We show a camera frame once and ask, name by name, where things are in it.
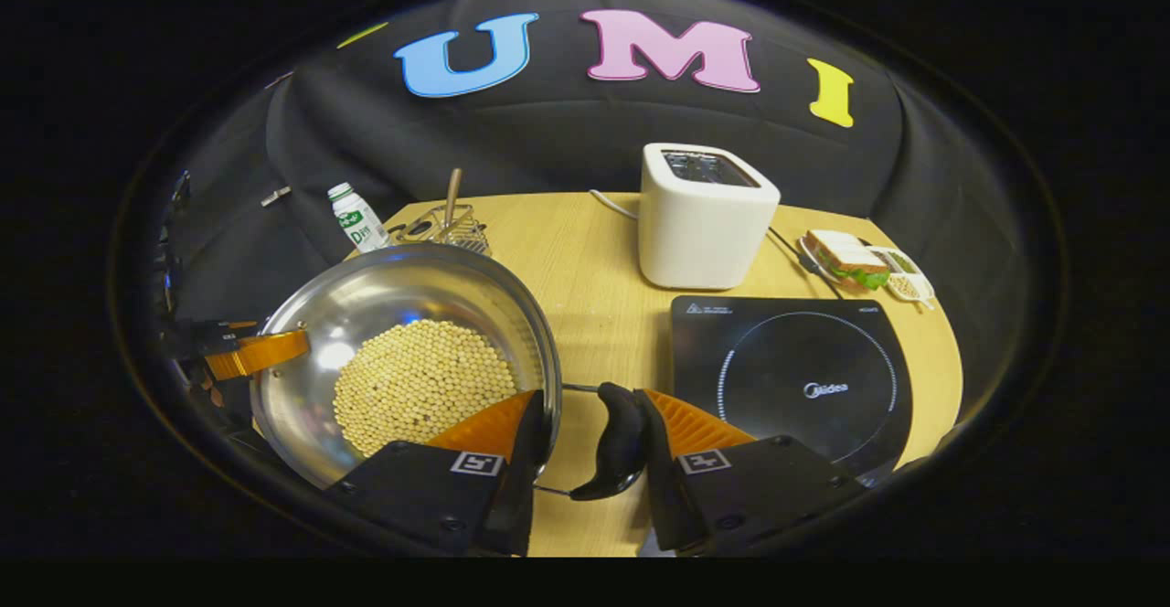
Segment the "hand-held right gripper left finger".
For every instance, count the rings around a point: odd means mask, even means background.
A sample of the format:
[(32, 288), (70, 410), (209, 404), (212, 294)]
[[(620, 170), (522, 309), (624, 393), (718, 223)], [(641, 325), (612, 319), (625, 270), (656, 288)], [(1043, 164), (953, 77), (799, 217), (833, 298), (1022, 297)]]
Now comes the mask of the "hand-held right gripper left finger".
[(548, 451), (544, 398), (522, 391), (428, 444), (388, 442), (326, 495), (446, 556), (526, 556), (532, 485)]

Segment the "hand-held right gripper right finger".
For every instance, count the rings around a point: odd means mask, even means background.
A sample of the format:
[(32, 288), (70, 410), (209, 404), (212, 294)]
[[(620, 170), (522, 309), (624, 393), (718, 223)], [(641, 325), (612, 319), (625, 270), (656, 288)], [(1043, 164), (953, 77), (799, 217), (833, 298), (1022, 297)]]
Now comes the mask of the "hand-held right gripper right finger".
[(853, 474), (786, 433), (752, 439), (693, 403), (636, 389), (658, 549), (760, 556), (866, 492)]

